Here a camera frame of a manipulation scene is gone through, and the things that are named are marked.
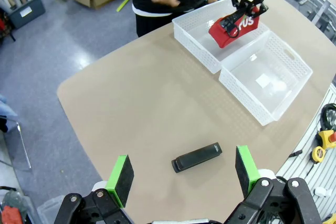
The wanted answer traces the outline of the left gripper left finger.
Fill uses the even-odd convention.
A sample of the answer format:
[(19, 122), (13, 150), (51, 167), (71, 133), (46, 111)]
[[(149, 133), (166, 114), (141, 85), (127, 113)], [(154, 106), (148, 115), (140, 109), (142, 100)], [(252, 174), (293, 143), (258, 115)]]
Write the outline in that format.
[(64, 197), (54, 223), (134, 223), (124, 211), (133, 179), (129, 156), (120, 155), (105, 185)]

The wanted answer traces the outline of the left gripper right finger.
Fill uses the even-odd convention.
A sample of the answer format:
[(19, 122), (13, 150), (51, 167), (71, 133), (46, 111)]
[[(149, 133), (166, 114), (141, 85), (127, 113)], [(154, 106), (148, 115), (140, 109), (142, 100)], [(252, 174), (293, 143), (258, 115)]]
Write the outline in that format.
[(304, 179), (262, 177), (246, 145), (236, 147), (235, 168), (244, 200), (225, 223), (322, 223)]

